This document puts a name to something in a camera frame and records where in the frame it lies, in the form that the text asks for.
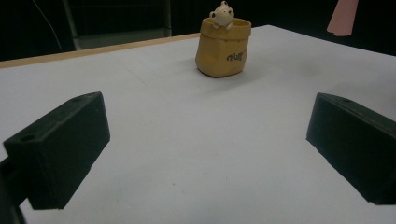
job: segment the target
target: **wooden table edge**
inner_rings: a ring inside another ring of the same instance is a hole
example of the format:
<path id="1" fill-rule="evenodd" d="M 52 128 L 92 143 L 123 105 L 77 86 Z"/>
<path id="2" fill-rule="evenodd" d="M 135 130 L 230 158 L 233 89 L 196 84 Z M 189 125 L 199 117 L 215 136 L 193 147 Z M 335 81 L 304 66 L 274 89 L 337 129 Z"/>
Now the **wooden table edge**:
<path id="1" fill-rule="evenodd" d="M 178 40 L 191 39 L 191 38 L 199 37 L 199 35 L 200 35 L 199 33 L 190 34 L 190 35 L 175 35 L 171 37 L 151 39 L 151 40 L 133 42 L 128 44 L 113 45 L 113 46 L 96 48 L 96 49 L 83 49 L 83 50 L 69 51 L 65 53 L 57 53 L 57 54 L 36 56 L 31 58 L 9 60 L 9 61 L 0 62 L 0 68 L 16 67 L 16 66 L 34 64 L 34 63 L 47 63 L 53 61 L 60 61 L 64 59 L 83 57 L 93 54 L 106 53 L 106 52 L 122 50 L 122 49 L 140 48 L 150 45 L 174 42 Z"/>

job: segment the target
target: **white table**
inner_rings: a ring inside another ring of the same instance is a hole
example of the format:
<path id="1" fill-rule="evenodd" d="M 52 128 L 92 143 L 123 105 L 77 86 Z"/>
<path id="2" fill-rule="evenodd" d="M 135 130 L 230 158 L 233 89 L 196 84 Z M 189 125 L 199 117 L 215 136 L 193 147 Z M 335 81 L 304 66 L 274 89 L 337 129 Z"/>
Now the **white table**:
<path id="1" fill-rule="evenodd" d="M 110 143 L 64 210 L 25 201 L 28 223 L 395 223 L 396 206 L 367 203 L 305 140 L 318 92 L 396 120 L 395 57 L 263 26 L 245 70 L 214 79 L 197 47 L 0 69 L 1 141 L 70 98 L 105 97 Z"/>

